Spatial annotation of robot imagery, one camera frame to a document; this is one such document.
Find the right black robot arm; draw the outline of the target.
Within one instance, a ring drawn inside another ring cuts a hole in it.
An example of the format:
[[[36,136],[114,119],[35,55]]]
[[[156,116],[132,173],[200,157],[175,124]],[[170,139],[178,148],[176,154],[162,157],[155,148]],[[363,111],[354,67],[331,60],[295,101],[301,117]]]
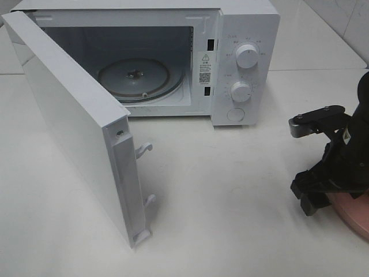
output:
[[[368,190],[368,74],[357,86],[359,104],[348,115],[339,105],[326,106],[291,118],[292,137],[324,133],[329,138],[322,159],[297,173],[291,190],[307,216],[331,204],[329,193],[349,193],[354,199]]]

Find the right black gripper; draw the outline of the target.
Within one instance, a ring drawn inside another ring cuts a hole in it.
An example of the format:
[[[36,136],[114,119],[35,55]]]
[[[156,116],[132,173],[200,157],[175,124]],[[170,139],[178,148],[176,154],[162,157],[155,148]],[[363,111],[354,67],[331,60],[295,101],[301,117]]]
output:
[[[351,193],[355,197],[368,191],[368,133],[351,135],[346,144],[342,132],[326,144],[322,159],[311,169],[297,173],[291,191],[306,216],[331,205],[325,193]]]

